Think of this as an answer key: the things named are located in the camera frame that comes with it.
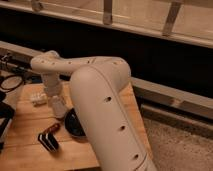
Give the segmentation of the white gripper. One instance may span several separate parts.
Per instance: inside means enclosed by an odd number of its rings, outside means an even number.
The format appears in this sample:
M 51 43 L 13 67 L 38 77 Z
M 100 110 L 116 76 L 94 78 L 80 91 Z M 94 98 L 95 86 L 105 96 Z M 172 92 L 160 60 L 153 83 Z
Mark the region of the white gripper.
M 53 96 L 50 99 L 50 102 L 54 116 L 57 119 L 63 119 L 69 111 L 64 98 L 62 96 Z

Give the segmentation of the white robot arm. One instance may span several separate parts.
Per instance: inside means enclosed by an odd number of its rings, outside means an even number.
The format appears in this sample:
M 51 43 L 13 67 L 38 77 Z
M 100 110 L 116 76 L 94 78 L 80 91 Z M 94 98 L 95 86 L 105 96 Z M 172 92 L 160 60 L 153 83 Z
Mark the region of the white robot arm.
M 57 118 L 68 111 L 61 95 L 61 74 L 70 77 L 70 98 L 102 171 L 157 171 L 138 136 L 119 92 L 131 70 L 120 57 L 63 59 L 55 51 L 31 60 L 41 74 L 44 92 Z

